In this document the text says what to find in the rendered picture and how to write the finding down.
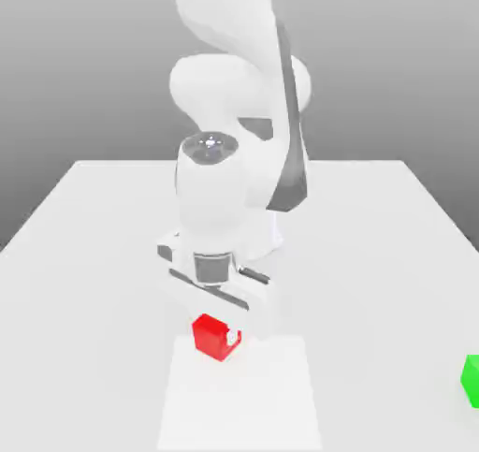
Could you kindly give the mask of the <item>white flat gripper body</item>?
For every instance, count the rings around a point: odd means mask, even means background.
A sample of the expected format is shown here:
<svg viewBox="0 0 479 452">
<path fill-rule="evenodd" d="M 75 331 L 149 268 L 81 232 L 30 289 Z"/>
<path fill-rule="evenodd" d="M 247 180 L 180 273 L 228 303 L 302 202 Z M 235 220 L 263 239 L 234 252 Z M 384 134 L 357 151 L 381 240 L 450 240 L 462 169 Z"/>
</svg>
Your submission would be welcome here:
<svg viewBox="0 0 479 452">
<path fill-rule="evenodd" d="M 164 288 L 194 319 L 205 313 L 260 340 L 273 335 L 277 328 L 277 287 L 267 275 L 255 270 L 232 269 L 226 282 L 211 286 L 197 284 L 170 268 Z"/>
</svg>

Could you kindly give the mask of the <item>small red cube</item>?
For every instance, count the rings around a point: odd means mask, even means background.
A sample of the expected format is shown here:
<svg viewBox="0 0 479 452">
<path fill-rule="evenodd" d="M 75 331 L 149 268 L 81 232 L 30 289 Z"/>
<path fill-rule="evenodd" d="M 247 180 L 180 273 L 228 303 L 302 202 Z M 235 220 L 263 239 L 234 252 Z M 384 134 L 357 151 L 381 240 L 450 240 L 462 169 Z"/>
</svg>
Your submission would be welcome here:
<svg viewBox="0 0 479 452">
<path fill-rule="evenodd" d="M 226 333 L 230 327 L 208 314 L 200 315 L 192 324 L 195 346 L 201 353 L 214 358 L 217 361 L 225 361 L 241 343 L 236 347 L 226 346 Z"/>
</svg>

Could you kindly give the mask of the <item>small green cube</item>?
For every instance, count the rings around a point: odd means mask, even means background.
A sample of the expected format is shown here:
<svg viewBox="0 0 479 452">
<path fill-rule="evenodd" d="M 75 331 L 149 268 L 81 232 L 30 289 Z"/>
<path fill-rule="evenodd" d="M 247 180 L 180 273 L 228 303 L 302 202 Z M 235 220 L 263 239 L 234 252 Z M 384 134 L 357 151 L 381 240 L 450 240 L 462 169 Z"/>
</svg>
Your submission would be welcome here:
<svg viewBox="0 0 479 452">
<path fill-rule="evenodd" d="M 472 408 L 479 409 L 479 355 L 467 355 L 460 383 Z"/>
</svg>

